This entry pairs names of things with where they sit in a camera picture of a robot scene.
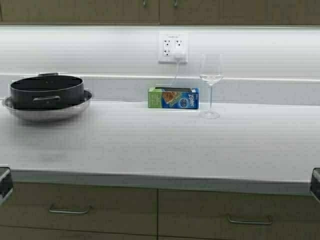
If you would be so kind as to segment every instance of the white quartz countertop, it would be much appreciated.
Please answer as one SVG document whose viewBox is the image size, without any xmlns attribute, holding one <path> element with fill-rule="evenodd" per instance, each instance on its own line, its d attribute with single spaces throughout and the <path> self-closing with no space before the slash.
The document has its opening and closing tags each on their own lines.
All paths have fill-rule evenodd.
<svg viewBox="0 0 320 240">
<path fill-rule="evenodd" d="M 47 124 L 1 107 L 0 165 L 19 182 L 309 194 L 320 167 L 320 106 L 213 107 L 219 119 L 92 101 L 79 117 Z"/>
</svg>

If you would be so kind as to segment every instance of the wall outlet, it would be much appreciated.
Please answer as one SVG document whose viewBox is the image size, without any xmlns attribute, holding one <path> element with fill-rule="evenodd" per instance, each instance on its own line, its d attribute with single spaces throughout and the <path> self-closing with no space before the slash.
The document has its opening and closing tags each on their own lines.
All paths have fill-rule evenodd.
<svg viewBox="0 0 320 240">
<path fill-rule="evenodd" d="M 160 33 L 159 34 L 159 63 L 175 64 L 174 52 L 183 52 L 184 60 L 180 63 L 188 62 L 188 34 L 187 33 Z"/>
</svg>

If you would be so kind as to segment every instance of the wine glass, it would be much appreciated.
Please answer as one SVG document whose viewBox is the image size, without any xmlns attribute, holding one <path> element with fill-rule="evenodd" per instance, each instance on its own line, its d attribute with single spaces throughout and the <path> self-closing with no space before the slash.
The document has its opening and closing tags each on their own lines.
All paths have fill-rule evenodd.
<svg viewBox="0 0 320 240">
<path fill-rule="evenodd" d="M 212 109 L 212 88 L 214 84 L 224 78 L 221 54 L 202 54 L 200 78 L 208 84 L 209 89 L 209 109 L 202 111 L 200 116 L 205 119 L 217 119 L 220 115 Z"/>
</svg>

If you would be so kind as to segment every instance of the ziploc box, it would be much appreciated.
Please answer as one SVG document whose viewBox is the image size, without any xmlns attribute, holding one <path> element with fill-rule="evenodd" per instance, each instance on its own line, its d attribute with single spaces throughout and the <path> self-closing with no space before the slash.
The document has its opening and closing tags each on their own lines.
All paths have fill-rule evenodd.
<svg viewBox="0 0 320 240">
<path fill-rule="evenodd" d="M 151 87 L 148 107 L 153 109 L 198 109 L 198 88 Z"/>
</svg>

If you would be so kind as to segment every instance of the wine glass base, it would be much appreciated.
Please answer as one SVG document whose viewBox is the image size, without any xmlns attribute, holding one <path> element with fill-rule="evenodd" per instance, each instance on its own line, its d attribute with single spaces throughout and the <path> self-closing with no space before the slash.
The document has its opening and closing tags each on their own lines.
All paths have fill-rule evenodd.
<svg viewBox="0 0 320 240">
<path fill-rule="evenodd" d="M 204 119 L 218 119 L 220 115 L 215 111 L 202 111 L 200 112 L 200 117 Z"/>
</svg>

